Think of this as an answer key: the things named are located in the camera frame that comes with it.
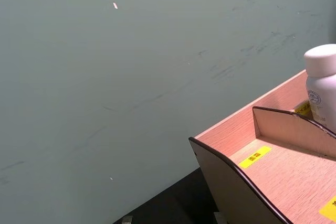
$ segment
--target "plastic bottle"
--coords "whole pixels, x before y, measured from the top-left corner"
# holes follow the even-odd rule
[[[304,54],[304,58],[313,118],[336,132],[336,44],[314,47]]]

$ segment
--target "dark edge trim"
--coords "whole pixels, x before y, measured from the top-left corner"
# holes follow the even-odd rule
[[[194,137],[189,137],[189,141],[199,145],[200,147],[206,149],[210,153],[214,154],[222,161],[224,161],[252,190],[252,192],[261,200],[262,203],[284,224],[293,224],[264,194],[263,192],[253,183],[253,181],[227,156],[220,153],[219,151],[207,146],[200,140]]]
[[[266,107],[259,107],[259,106],[253,106],[252,110],[254,109],[258,109],[258,110],[268,110],[268,111],[273,111],[273,112],[278,112],[278,113],[283,113],[283,114],[289,114],[289,115],[293,115],[293,116],[297,116],[309,123],[311,123],[312,125],[314,125],[315,127],[323,130],[324,132],[326,132],[328,135],[332,136],[333,138],[336,139],[336,134],[334,132],[332,132],[330,129],[324,127],[322,124],[320,124],[317,121],[314,121],[304,115],[300,115],[298,113],[292,112],[292,111],[287,111],[287,110],[278,110],[278,109],[271,109],[271,108],[266,108]]]

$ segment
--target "yellow label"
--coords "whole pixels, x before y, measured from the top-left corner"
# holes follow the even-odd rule
[[[322,207],[319,213],[336,222],[336,196],[334,196],[324,207]]]
[[[247,159],[245,159],[244,161],[241,161],[239,163],[239,165],[242,168],[247,168],[249,167],[251,164],[257,162],[259,159],[262,158],[262,156],[264,156],[266,153],[268,153],[271,150],[270,147],[267,146],[263,146],[262,148],[260,148],[259,150],[257,150],[256,152],[254,152],[252,155],[250,155]]]
[[[296,108],[294,108],[294,111],[300,115],[308,115],[311,111],[309,101],[299,104]]]

